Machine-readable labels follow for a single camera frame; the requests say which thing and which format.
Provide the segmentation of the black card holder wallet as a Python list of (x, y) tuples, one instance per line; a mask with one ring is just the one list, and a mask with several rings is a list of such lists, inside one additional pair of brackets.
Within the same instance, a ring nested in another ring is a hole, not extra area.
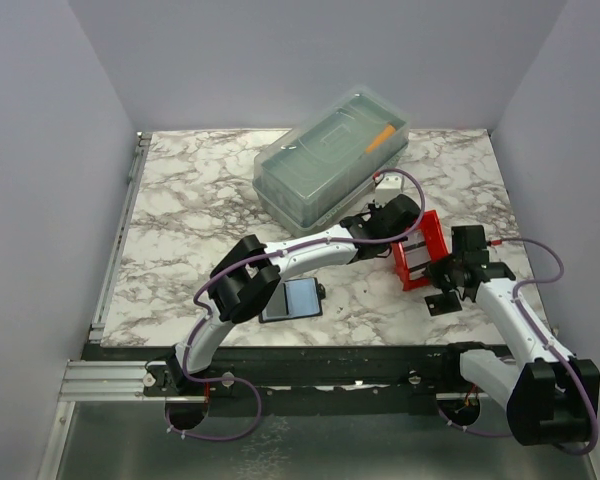
[(261, 312), (259, 315), (259, 322), (261, 324), (320, 317), (323, 315), (322, 301), (326, 298), (326, 290), (315, 277), (297, 278), (283, 283), (286, 287), (287, 317), (277, 321), (262, 322)]

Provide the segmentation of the red plastic bin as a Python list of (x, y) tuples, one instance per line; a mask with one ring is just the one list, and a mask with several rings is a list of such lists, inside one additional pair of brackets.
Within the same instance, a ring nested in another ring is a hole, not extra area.
[(394, 271), (403, 291), (428, 286), (424, 270), (431, 263), (449, 254), (440, 220), (435, 210), (424, 213), (418, 228), (401, 243), (392, 245)]

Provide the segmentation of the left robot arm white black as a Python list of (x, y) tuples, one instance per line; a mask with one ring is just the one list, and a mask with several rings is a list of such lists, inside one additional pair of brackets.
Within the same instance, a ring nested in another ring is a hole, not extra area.
[(194, 393), (213, 356), (238, 324), (259, 316), (283, 282), (323, 267), (373, 259), (417, 228), (422, 207), (405, 194), (386, 205), (344, 217), (338, 224), (294, 240), (239, 240), (194, 294), (202, 314), (167, 360), (167, 382)]

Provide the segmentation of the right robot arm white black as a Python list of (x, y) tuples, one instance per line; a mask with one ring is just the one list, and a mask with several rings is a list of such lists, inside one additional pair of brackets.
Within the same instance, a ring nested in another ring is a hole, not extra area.
[(491, 261), (493, 243), (483, 226), (455, 226), (451, 237), (451, 254), (425, 269), (439, 291), (425, 299), (430, 314), (458, 311), (470, 300), (496, 326), (514, 361), (508, 364), (477, 343), (461, 344), (440, 367), (442, 384), (454, 392), (473, 384), (488, 394), (523, 446), (590, 453), (599, 440), (597, 366), (578, 358), (543, 324), (522, 295), (526, 281), (517, 280), (506, 263)]

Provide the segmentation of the stack of credit cards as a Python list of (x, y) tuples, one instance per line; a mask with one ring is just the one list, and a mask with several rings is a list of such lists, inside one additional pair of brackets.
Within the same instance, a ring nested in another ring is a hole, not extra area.
[(420, 231), (415, 232), (402, 243), (402, 247), (408, 278), (415, 281), (423, 276), (426, 266), (431, 261), (425, 237)]

